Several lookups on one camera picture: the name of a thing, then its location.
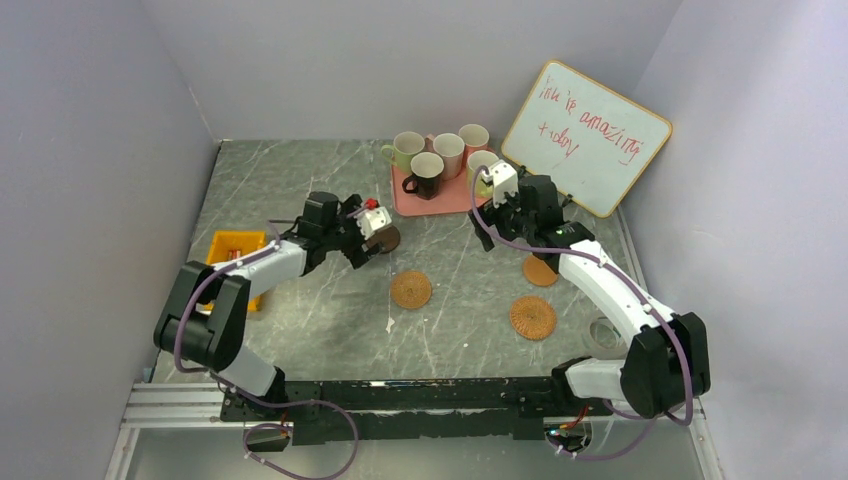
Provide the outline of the dark brown wooden coaster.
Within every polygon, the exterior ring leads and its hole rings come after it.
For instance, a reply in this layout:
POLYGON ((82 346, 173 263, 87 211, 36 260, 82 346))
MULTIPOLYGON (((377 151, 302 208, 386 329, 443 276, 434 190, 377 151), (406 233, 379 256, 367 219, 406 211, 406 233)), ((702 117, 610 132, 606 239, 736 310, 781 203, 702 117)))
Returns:
POLYGON ((401 234, 395 226, 389 226, 376 232, 367 242, 369 249, 376 248, 379 254, 388 254, 396 249, 401 240, 401 234))

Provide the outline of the light wooden coaster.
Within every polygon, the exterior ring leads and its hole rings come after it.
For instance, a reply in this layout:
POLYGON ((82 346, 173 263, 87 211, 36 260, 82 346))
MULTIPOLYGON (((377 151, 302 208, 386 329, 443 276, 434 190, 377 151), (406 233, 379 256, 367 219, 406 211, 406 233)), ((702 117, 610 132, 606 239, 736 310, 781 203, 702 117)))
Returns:
POLYGON ((559 276, 543 260, 534 255, 529 255, 522 263, 522 273, 525 279, 532 285, 539 287, 550 287, 554 285, 559 276))

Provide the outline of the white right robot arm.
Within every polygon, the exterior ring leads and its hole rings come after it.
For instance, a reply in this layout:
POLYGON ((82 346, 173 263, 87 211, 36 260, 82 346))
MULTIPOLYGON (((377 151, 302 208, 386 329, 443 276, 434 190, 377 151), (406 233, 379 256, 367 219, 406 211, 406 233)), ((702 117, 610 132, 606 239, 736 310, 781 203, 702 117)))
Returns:
POLYGON ((469 215, 485 250, 498 243, 531 253, 575 285, 612 322, 627 348, 622 359, 586 357, 558 370, 549 398, 572 415, 588 399, 624 402, 637 415, 664 415, 679 425, 694 417, 694 400, 710 389, 706 326, 693 312, 678 314, 629 277, 584 225, 568 221, 548 175, 504 161, 475 170, 491 188, 469 215))

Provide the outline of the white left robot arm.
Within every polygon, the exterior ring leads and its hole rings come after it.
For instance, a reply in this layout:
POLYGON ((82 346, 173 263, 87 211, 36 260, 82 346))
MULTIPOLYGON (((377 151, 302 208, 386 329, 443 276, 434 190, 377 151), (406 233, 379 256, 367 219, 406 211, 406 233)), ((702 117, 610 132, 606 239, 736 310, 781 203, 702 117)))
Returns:
POLYGON ((249 302, 315 270, 331 252, 355 269, 376 256, 371 240, 392 225, 388 209, 354 194, 346 200, 310 193, 288 229, 257 250, 231 260, 185 263, 155 327, 155 346, 171 353, 182 373, 207 373, 246 397, 261 420, 286 406, 286 376, 244 343, 249 302))

